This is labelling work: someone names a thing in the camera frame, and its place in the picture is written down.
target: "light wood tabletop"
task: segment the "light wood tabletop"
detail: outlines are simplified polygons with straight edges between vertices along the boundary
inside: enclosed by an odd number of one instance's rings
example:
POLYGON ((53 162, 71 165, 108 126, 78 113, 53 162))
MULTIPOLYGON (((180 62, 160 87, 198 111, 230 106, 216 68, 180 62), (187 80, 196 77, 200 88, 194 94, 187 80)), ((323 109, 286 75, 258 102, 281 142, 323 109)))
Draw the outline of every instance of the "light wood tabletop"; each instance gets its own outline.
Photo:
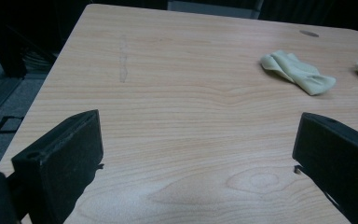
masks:
POLYGON ((303 112, 358 131, 357 62, 353 30, 89 5, 0 171, 98 109, 104 168, 66 223, 349 223, 292 152, 303 112), (266 72, 260 58, 278 49, 336 85, 309 96, 266 72))

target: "wooden table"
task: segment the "wooden table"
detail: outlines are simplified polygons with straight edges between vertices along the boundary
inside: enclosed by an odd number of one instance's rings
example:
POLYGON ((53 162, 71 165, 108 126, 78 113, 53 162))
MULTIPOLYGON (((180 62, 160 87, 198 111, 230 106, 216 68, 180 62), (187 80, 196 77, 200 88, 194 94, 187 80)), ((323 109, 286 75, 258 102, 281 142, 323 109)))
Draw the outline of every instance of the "wooden table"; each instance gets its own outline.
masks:
POLYGON ((67 223, 348 223, 294 173, 292 151, 303 112, 358 131, 356 62, 353 30, 90 5, 0 171, 62 120, 99 109, 104 169, 67 223), (267 73, 260 57, 278 49, 336 86, 309 96, 267 73))

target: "scratch mark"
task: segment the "scratch mark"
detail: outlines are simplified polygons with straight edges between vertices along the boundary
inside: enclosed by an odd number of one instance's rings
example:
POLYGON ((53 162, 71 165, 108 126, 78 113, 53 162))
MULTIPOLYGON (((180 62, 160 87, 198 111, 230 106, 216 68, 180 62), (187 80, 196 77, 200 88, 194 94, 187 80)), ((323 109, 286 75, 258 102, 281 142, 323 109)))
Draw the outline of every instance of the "scratch mark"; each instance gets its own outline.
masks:
POLYGON ((120 82, 126 82, 127 78, 127 56, 128 56, 128 48, 127 48, 127 37, 122 35, 120 37, 120 82))

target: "wood grain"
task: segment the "wood grain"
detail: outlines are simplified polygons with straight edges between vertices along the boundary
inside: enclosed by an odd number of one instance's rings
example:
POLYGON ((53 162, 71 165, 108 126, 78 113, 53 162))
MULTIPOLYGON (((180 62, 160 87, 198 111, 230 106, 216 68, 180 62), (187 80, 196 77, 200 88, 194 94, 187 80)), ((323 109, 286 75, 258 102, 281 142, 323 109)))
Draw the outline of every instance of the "wood grain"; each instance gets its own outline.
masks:
POLYGON ((89 5, 0 171, 99 109, 104 169, 66 223, 348 223, 291 154, 302 112, 358 131, 357 61, 352 30, 89 5), (265 72, 259 59, 278 49, 336 86, 311 97, 265 72))

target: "table surface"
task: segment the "table surface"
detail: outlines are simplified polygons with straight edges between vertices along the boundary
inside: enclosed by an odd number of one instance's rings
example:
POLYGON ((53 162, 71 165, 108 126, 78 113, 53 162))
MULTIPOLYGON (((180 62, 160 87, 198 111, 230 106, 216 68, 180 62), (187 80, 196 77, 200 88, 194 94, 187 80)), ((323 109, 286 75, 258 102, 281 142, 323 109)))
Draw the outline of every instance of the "table surface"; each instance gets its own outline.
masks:
POLYGON ((356 62, 353 30, 89 5, 0 171, 64 119, 98 109, 104 168, 66 223, 348 223, 294 173, 292 151, 303 112, 358 131, 356 62), (264 71, 260 58, 278 49, 336 86, 309 96, 264 71))

